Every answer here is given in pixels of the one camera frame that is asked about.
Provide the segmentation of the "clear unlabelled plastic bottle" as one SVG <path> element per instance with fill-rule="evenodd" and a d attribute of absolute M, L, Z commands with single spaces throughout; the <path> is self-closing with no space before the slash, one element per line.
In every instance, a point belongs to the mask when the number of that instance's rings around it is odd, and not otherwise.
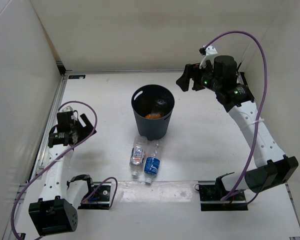
<path fill-rule="evenodd" d="M 155 101 L 151 113 L 160 113 L 162 114 L 163 117 L 166 113 L 167 107 L 168 107 L 167 101 L 162 98 L 159 98 Z"/>

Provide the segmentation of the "orange juice bottle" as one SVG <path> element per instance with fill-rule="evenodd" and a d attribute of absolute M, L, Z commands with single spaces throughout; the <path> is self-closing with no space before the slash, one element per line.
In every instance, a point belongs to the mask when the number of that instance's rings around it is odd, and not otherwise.
<path fill-rule="evenodd" d="M 162 117 L 161 113 L 149 113 L 145 116 L 146 119 L 151 119 L 151 120 L 156 120 L 156 119 L 160 119 Z"/>

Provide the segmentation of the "clear bottle white orange label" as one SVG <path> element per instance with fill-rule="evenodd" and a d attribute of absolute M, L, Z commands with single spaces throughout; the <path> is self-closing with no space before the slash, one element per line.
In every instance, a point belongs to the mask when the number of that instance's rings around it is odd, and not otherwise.
<path fill-rule="evenodd" d="M 145 136 L 136 136 L 134 138 L 129 160 L 131 176 L 134 179 L 137 179 L 139 177 L 139 173 L 143 171 L 147 142 L 148 139 Z"/>

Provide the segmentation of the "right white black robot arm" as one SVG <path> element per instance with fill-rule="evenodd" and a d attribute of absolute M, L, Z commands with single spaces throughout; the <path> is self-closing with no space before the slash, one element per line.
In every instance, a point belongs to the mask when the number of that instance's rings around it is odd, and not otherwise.
<path fill-rule="evenodd" d="M 246 84 L 239 83 L 237 63 L 232 56 L 220 55 L 206 66 L 200 63 L 186 64 L 183 74 L 176 81 L 182 91 L 209 89 L 217 101 L 235 121 L 244 136 L 250 154 L 242 172 L 226 173 L 215 181 L 214 193 L 226 201 L 240 191 L 251 190 L 258 194 L 285 184 L 299 163 L 294 156 L 288 157 L 276 144 L 260 116 L 261 108 Z"/>

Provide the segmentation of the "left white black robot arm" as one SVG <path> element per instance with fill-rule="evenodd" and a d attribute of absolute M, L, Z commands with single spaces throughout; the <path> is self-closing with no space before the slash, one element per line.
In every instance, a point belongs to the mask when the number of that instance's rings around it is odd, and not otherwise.
<path fill-rule="evenodd" d="M 70 163 L 73 146 L 96 130 L 85 114 L 72 107 L 56 115 L 57 124 L 48 138 L 48 161 L 55 164 L 46 171 L 45 182 L 37 202 L 29 205 L 29 216 L 41 237 L 74 232 L 78 225 L 77 209 L 81 201 L 95 195 L 93 180 L 88 174 L 72 176 Z"/>

